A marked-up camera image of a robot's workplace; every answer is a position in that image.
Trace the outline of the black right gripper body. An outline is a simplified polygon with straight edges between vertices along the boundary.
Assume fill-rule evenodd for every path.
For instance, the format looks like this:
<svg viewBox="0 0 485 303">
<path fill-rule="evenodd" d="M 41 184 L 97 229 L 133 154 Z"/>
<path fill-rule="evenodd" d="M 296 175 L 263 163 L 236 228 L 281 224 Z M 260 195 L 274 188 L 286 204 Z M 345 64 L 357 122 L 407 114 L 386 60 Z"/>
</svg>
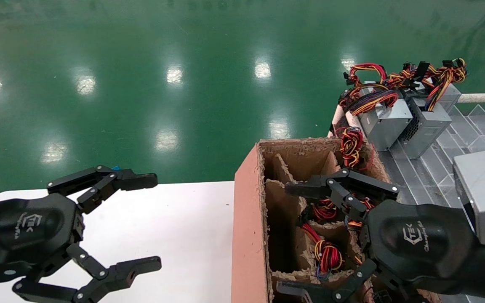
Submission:
<svg viewBox="0 0 485 303">
<path fill-rule="evenodd" d="M 383 201 L 366 213 L 362 235 L 393 286 L 485 298 L 485 245 L 462 209 Z"/>
</svg>

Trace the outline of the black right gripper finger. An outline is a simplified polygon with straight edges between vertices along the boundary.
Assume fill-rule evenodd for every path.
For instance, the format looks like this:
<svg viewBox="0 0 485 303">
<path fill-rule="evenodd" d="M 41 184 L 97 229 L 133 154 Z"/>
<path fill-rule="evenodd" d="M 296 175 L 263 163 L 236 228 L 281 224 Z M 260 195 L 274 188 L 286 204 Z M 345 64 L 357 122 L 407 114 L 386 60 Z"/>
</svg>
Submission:
<svg viewBox="0 0 485 303">
<path fill-rule="evenodd" d="M 328 199 L 346 217 L 363 222 L 369 208 L 363 198 L 372 201 L 396 200 L 399 190 L 390 183 L 377 180 L 350 169 L 341 169 L 332 175 L 312 175 L 304 182 L 288 182 L 285 193 L 311 199 Z"/>
<path fill-rule="evenodd" d="M 367 259 L 346 282 L 334 290 L 317 284 L 290 281 L 277 282 L 277 290 L 285 295 L 302 297 L 308 303 L 346 303 L 373 274 L 383 278 L 391 287 L 396 286 L 406 303 L 419 303 L 420 295 L 414 288 L 415 280 L 420 276 L 418 260 L 386 263 L 383 260 Z"/>
</svg>

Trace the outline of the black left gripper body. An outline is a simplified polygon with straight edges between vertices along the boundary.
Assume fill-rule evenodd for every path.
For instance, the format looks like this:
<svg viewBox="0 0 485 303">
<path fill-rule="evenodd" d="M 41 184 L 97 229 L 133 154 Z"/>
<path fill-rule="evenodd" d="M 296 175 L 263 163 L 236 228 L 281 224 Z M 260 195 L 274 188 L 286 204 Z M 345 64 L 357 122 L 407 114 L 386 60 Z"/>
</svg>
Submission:
<svg viewBox="0 0 485 303">
<path fill-rule="evenodd" d="M 70 261 L 66 249 L 83 240 L 77 204 L 61 194 L 0 201 L 0 283 L 47 277 Z"/>
</svg>

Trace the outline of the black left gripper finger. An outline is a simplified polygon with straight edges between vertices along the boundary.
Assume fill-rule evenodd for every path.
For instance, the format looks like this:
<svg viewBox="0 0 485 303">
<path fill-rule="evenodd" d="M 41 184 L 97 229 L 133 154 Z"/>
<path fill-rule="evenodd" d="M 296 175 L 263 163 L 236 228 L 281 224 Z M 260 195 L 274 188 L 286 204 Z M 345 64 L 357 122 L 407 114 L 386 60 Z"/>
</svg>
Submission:
<svg viewBox="0 0 485 303">
<path fill-rule="evenodd" d="M 89 214 L 119 190 L 150 189 L 157 185 L 158 178 L 154 173 L 135 174 L 131 169 L 114 170 L 98 165 L 51 181 L 47 190 L 49 194 L 62 196 L 85 190 L 77 198 L 77 207 L 81 213 Z"/>
<path fill-rule="evenodd" d="M 41 268 L 16 282 L 12 288 L 13 293 L 34 303 L 98 303 L 110 292 L 130 288 L 138 275 L 162 268 L 158 256 L 124 261 L 105 268 L 78 244 L 70 245 L 65 256 L 91 276 L 88 284 L 75 289 L 41 283 L 39 280 L 45 273 L 45 269 Z"/>
</svg>

